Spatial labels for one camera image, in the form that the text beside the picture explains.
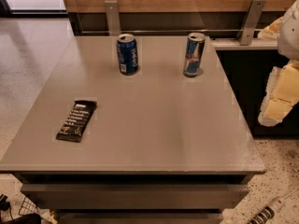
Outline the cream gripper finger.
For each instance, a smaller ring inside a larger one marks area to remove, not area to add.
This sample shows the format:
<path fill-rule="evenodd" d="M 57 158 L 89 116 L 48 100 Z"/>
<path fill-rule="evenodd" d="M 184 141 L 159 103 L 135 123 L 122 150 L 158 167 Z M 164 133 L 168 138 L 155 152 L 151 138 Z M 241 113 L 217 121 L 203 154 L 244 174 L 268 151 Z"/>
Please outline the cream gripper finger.
<path fill-rule="evenodd" d="M 273 127 L 299 102 L 299 62 L 289 60 L 282 68 L 274 66 L 265 91 L 258 121 L 265 127 Z"/>
<path fill-rule="evenodd" d="M 280 17 L 273 21 L 270 25 L 263 28 L 257 37 L 262 40 L 277 40 L 282 20 L 283 18 Z"/>

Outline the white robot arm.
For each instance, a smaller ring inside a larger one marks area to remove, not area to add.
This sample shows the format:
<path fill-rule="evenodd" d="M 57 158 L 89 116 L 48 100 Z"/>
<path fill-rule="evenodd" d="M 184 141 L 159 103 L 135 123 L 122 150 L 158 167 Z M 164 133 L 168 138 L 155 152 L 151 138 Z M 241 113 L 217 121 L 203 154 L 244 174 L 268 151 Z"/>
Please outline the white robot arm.
<path fill-rule="evenodd" d="M 289 59 L 269 74 L 258 121 L 265 127 L 279 124 L 299 102 L 299 0 L 258 33 L 262 40 L 276 40 L 278 53 Z"/>

